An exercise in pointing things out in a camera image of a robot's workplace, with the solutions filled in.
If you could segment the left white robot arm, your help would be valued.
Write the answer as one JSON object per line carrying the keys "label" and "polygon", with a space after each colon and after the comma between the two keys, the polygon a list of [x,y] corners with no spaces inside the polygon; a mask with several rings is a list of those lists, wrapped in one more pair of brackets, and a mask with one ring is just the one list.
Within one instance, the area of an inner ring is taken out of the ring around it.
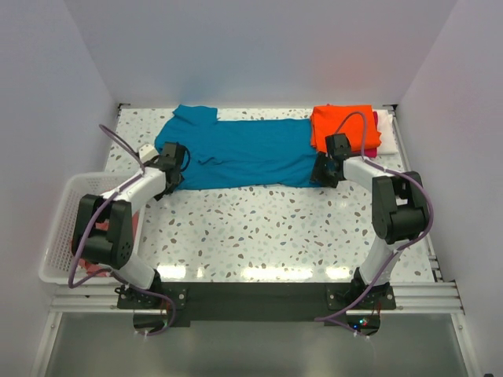
{"label": "left white robot arm", "polygon": [[85,278],[75,281],[76,267],[83,260],[135,286],[134,297],[145,308],[161,303],[163,289],[155,284],[156,270],[133,252],[133,216],[151,199],[171,194],[183,182],[189,161],[186,146],[167,142],[159,155],[143,162],[124,183],[103,194],[82,197],[72,237],[69,287],[86,282]]}

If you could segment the blue t shirt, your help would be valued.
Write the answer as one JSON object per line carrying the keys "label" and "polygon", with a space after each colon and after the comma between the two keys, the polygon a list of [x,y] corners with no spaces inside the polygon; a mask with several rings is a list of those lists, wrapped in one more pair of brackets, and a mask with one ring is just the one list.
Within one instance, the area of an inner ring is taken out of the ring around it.
{"label": "blue t shirt", "polygon": [[177,142],[189,150],[181,189],[309,188],[317,157],[310,136],[308,119],[221,120],[216,108],[180,105],[154,145]]}

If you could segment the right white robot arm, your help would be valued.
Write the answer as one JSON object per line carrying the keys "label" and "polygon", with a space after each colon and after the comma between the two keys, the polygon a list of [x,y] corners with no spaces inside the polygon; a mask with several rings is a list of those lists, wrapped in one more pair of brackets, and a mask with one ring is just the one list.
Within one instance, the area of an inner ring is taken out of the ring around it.
{"label": "right white robot arm", "polygon": [[431,201],[417,172],[396,172],[357,155],[344,134],[328,136],[325,143],[326,151],[318,153],[310,181],[331,188],[350,181],[368,190],[371,197],[376,238],[355,271],[355,285],[350,289],[352,303],[366,309],[378,299],[376,287],[390,281],[402,251],[430,230]]}

